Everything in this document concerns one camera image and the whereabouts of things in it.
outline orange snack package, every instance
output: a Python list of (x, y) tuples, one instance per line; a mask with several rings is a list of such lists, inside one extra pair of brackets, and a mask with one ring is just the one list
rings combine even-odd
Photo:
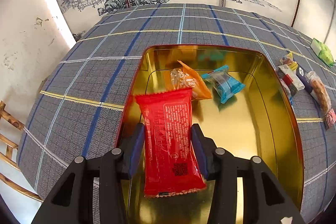
[(211, 99), (211, 92), (200, 75), (192, 68), (178, 60), (182, 68), (173, 69), (170, 72), (173, 90), (192, 88), (192, 97), (197, 100)]

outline snack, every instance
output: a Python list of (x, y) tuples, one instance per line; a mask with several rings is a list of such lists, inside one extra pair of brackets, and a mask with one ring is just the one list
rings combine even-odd
[(178, 60), (178, 62), (182, 65), (182, 68), (173, 69), (170, 72), (172, 89), (193, 88), (194, 99), (211, 99), (211, 92), (199, 74), (181, 61)]
[(210, 82), (220, 96), (220, 102), (224, 104), (229, 98), (240, 92), (245, 85), (228, 74), (229, 67), (222, 66), (210, 73), (205, 73), (202, 78)]
[(307, 72), (304, 68), (300, 66), (300, 64), (293, 60), (293, 54), (290, 52), (289, 54), (285, 55), (283, 58), (280, 59), (280, 62), (283, 65), (289, 66), (289, 68), (296, 74), (296, 76), (304, 85), (304, 89), (306, 90), (306, 92), (308, 92), (315, 99), (315, 101), (319, 102), (313, 88), (307, 80)]
[(295, 75), (288, 65), (279, 66), (277, 75), (288, 86), (291, 92), (291, 97), (293, 97), (299, 90), (303, 90), (305, 88), (300, 79)]
[(286, 85), (286, 83), (282, 79), (280, 79), (280, 83), (281, 83), (288, 99), (292, 98), (291, 91), (290, 91), (289, 87)]
[(319, 59), (321, 59), (330, 68), (332, 68), (332, 66), (334, 65), (334, 57), (327, 45), (318, 41), (316, 38), (313, 38), (310, 47)]
[(283, 58), (280, 59), (280, 63), (282, 65), (288, 65), (291, 70), (295, 71), (298, 67), (298, 63), (293, 60), (293, 53), (290, 52), (289, 54), (285, 55)]
[(190, 143), (191, 88), (135, 97), (145, 120), (146, 197), (206, 187)]
[(307, 78), (316, 94), (323, 115), (327, 114), (331, 108), (331, 101), (320, 77), (314, 71), (311, 71), (307, 74)]
[(330, 109), (328, 113), (324, 116), (323, 121), (327, 129), (331, 128), (336, 121), (335, 111), (333, 109)]

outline blue snack package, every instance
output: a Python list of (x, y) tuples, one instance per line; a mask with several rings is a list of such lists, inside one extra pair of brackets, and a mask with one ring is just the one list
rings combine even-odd
[(205, 73), (202, 78), (211, 83), (220, 96), (220, 102), (224, 104), (233, 95), (240, 92), (245, 85), (228, 74), (229, 67), (222, 66), (210, 73)]

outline white wall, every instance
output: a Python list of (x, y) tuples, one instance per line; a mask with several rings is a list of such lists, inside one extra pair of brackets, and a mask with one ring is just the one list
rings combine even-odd
[(332, 19), (334, 2), (335, 0), (301, 0), (294, 28), (324, 42)]
[(330, 26), (330, 31), (325, 39), (325, 44), (331, 50), (334, 59), (336, 59), (336, 11), (334, 11), (334, 17)]
[[(0, 100), (10, 114), (25, 123), (41, 82), (75, 41), (56, 0), (0, 0), (0, 11)], [(3, 119), (0, 133), (19, 143), (21, 132)], [(0, 151), (5, 152), (3, 144)], [(33, 191), (21, 172), (2, 161), (0, 173)], [(39, 202), (3, 182), (0, 193), (21, 224), (31, 223)]]

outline transparent wrapper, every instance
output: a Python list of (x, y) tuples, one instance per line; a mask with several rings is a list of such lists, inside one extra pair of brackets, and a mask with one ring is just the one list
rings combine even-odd
[(211, 73), (205, 73), (202, 78), (210, 82), (220, 96), (220, 102), (224, 104), (233, 95), (240, 92), (245, 85), (228, 74), (229, 67), (222, 66)]
[(281, 59), (280, 59), (280, 63), (282, 65), (287, 65), (289, 66), (289, 68), (293, 71), (295, 71), (298, 67), (298, 63), (296, 63), (293, 59), (293, 53), (290, 52), (289, 54), (283, 56)]
[(176, 68), (170, 72), (172, 90), (192, 88), (192, 96), (194, 99), (211, 99), (211, 92), (199, 74), (181, 61), (178, 60), (178, 62), (182, 65), (182, 68)]
[(288, 65), (279, 66), (277, 75), (289, 88), (291, 97), (295, 96), (299, 90), (303, 90), (305, 88), (299, 77), (297, 77)]
[(281, 83), (283, 89), (285, 90), (288, 99), (292, 98), (291, 91), (290, 91), (289, 87), (286, 85), (286, 83), (282, 79), (280, 79), (280, 83)]
[(323, 115), (326, 115), (331, 109), (331, 101), (325, 86), (323, 85), (320, 77), (314, 71), (309, 72), (307, 74), (307, 78), (316, 94)]

